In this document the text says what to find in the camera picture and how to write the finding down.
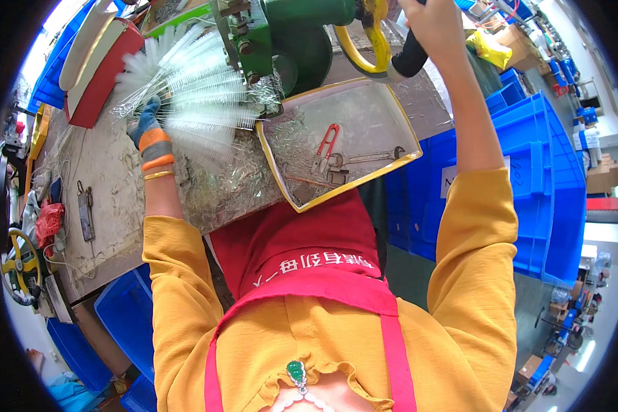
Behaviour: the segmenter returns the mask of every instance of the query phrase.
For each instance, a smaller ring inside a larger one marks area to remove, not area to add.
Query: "black handle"
[[[421,4],[426,4],[426,0],[417,0]],[[404,77],[413,77],[424,66],[428,60],[428,55],[414,37],[412,29],[407,34],[403,51],[391,58],[394,69]]]

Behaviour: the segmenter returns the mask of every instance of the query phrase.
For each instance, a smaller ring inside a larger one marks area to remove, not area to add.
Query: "fluorescent light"
[[[577,370],[579,372],[584,371],[584,368],[586,367],[588,360],[591,358],[591,355],[593,354],[593,349],[595,349],[595,341],[592,340],[588,342],[588,345],[586,346],[586,350],[584,350],[584,354],[581,356],[581,360],[579,361],[579,365],[577,365]]]

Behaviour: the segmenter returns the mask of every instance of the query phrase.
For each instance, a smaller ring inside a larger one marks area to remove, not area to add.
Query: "gold bracelet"
[[[173,176],[174,172],[171,170],[165,170],[165,171],[159,171],[157,173],[152,173],[150,175],[147,175],[144,177],[144,180],[149,180],[149,179],[155,179],[156,177],[163,177],[163,176]]]

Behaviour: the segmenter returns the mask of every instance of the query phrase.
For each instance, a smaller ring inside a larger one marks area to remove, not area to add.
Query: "green jade pendant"
[[[298,391],[302,395],[305,395],[308,392],[305,364],[299,360],[292,360],[286,365],[286,373],[290,380],[297,386]]]

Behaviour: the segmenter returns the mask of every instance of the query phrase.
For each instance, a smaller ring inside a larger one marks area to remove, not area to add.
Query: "white bristle brush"
[[[226,63],[222,39],[204,25],[172,26],[145,41],[145,53],[124,56],[117,76],[120,104],[113,112],[137,117],[151,96],[161,97],[157,119],[191,161],[217,172],[231,162],[238,128],[253,129],[258,113],[240,107],[248,90],[243,74]]]

